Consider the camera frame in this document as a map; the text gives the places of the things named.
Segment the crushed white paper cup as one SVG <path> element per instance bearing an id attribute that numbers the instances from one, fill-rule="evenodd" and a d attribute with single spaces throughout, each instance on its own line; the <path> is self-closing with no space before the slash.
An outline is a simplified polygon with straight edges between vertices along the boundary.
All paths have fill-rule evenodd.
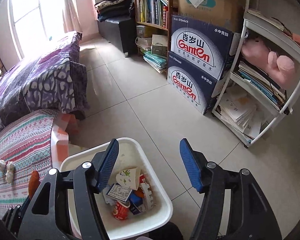
<path id="1" fill-rule="evenodd" d="M 138 167 L 125 169 L 116 175 L 116 182 L 122 187 L 137 190 L 140 185 L 140 174 L 141 170 Z"/>

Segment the upper Ganten water box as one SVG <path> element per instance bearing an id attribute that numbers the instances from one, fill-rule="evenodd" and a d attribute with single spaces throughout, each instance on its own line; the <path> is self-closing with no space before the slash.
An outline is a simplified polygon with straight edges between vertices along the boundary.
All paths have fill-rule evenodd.
<path id="1" fill-rule="evenodd" d="M 233 63 L 240 34 L 179 15 L 171 24 L 171 52 L 220 80 Z"/>

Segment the ganten water box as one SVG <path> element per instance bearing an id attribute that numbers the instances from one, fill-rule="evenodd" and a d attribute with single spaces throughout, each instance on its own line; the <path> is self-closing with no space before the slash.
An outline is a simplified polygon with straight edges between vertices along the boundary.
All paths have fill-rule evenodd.
<path id="1" fill-rule="evenodd" d="M 171 52 L 220 80 L 233 63 L 240 34 L 179 15 L 171 24 Z"/>
<path id="2" fill-rule="evenodd" d="M 167 80 L 202 115 L 214 106 L 226 78 L 217 80 L 204 70 L 168 53 Z"/>

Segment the red noodle carton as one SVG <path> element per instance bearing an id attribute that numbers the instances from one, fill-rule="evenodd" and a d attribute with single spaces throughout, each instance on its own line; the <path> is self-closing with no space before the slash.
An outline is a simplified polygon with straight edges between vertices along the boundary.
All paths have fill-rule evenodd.
<path id="1" fill-rule="evenodd" d="M 130 202 L 122 202 L 117 200 L 113 209 L 113 216 L 117 220 L 126 220 L 128 218 Z"/>

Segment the orange peel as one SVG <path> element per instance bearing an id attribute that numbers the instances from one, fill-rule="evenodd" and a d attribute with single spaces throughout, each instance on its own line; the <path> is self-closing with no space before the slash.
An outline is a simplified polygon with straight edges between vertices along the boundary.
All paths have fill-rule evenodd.
<path id="1" fill-rule="evenodd" d="M 38 189 L 38 187 L 40 185 L 39 178 L 40 178 L 40 176 L 39 176 L 38 171 L 32 171 L 30 180 L 29 180 L 29 186 L 28 186 L 28 192 L 29 192 L 30 199 L 32 199 L 32 197 L 34 196 L 36 190 Z"/>

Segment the black leather bench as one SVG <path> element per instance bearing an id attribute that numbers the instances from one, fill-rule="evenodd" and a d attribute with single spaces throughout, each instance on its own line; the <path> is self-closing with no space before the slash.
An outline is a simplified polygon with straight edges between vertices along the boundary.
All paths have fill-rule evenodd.
<path id="1" fill-rule="evenodd" d="M 134 18 L 130 16 L 112 17 L 103 22 L 98 21 L 97 25 L 100 35 L 121 51 L 125 57 L 138 52 L 135 43 L 137 34 Z"/>

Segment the pink curtain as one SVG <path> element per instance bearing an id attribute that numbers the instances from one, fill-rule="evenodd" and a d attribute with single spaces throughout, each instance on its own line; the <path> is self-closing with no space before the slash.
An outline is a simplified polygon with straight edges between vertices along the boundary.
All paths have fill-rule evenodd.
<path id="1" fill-rule="evenodd" d="M 62 7 L 64 31 L 82 32 L 82 28 L 78 19 L 78 15 L 72 0 L 63 0 Z"/>

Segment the white plastic trash bin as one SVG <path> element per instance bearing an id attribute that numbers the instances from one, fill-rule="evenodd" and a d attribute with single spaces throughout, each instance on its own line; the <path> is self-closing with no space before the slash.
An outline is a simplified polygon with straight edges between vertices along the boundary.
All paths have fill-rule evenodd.
<path id="1" fill-rule="evenodd" d="M 140 144 L 131 138 L 118 142 L 113 171 L 95 199 L 109 238 L 128 239 L 165 225 L 173 205 Z"/>

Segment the folded clothes pile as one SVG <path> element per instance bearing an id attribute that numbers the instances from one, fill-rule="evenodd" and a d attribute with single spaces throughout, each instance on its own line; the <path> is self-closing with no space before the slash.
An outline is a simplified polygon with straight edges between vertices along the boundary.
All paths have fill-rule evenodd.
<path id="1" fill-rule="evenodd" d="M 118 16 L 129 15 L 132 0 L 103 0 L 94 5 L 96 19 L 99 22 Z"/>

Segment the stained crumpled tissue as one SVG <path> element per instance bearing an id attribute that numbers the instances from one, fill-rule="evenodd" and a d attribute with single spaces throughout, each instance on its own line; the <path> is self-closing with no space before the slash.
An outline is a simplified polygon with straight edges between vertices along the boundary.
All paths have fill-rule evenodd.
<path id="1" fill-rule="evenodd" d="M 15 164 L 12 161 L 8 161 L 6 165 L 6 183 L 12 184 L 14 178 Z"/>

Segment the pink plush toy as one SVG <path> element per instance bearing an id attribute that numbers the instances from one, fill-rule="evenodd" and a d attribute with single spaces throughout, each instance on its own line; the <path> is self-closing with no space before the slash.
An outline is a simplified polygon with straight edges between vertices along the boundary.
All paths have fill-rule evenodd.
<path id="1" fill-rule="evenodd" d="M 281 88 L 288 89 L 293 83 L 295 77 L 293 60 L 285 55 L 278 56 L 261 38 L 245 39 L 241 53 L 246 61 L 268 74 Z"/>

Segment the purple patterned bed quilt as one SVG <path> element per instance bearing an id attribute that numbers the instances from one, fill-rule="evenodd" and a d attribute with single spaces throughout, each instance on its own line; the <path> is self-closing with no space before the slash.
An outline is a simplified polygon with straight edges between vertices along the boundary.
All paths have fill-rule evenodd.
<path id="1" fill-rule="evenodd" d="M 71 31 L 44 49 L 36 48 L 0 80 L 0 132 L 39 109 L 61 113 L 88 109 L 87 68 L 79 62 L 82 33 Z"/>

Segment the patterned striped tablecloth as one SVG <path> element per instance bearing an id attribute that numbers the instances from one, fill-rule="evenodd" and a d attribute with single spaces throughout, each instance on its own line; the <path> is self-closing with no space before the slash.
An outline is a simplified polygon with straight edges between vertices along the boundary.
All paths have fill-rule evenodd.
<path id="1" fill-rule="evenodd" d="M 14 164 L 13 179 L 0 170 L 0 218 L 10 207 L 23 204 L 29 195 L 33 171 L 44 177 L 52 167 L 51 132 L 57 112 L 40 109 L 9 124 L 0 132 L 0 160 Z"/>

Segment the pale blue paper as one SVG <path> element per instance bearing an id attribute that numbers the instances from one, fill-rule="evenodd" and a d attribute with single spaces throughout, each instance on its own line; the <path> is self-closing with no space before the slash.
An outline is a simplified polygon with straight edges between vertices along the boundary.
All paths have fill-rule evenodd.
<path id="1" fill-rule="evenodd" d="M 114 206 L 116 204 L 116 199 L 114 197 L 114 193 L 112 189 L 113 186 L 114 185 L 107 185 L 102 191 L 104 201 L 106 202 L 106 204 L 109 204 L 110 206 Z"/>

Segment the crumpled white tissue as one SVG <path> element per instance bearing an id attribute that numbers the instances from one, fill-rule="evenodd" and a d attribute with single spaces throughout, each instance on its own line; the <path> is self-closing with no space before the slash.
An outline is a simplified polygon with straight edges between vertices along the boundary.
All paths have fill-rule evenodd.
<path id="1" fill-rule="evenodd" d="M 0 172 L 4 173 L 6 168 L 6 162 L 4 160 L 0 160 Z"/>

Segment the large brown cardboard box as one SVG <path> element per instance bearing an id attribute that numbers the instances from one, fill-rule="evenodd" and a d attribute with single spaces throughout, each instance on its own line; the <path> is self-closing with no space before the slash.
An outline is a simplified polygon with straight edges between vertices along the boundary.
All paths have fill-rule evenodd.
<path id="1" fill-rule="evenodd" d="M 240 33 L 246 0 L 178 0 L 178 14 Z"/>

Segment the lower Ganten water box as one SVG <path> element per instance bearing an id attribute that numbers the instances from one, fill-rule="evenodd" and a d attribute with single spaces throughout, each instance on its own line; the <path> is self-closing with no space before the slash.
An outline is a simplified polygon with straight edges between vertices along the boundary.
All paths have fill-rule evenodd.
<path id="1" fill-rule="evenodd" d="M 168 53 L 167 80 L 202 115 L 214 106 L 226 78 L 217 80 L 204 70 Z"/>

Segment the white blue carton box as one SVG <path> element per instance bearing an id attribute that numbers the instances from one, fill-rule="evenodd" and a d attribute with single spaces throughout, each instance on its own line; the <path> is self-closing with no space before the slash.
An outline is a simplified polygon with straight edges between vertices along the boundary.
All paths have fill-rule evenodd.
<path id="1" fill-rule="evenodd" d="M 116 200 L 127 202 L 129 201 L 130 195 L 133 193 L 132 189 L 122 187 L 119 184 L 113 184 L 113 193 Z"/>

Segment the wooden bookshelf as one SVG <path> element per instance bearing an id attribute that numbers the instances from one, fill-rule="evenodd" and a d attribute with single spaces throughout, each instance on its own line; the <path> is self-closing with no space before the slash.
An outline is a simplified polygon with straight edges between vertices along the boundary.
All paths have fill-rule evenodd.
<path id="1" fill-rule="evenodd" d="M 158 73 L 167 74 L 171 16 L 178 0 L 134 0 L 138 53 Z"/>

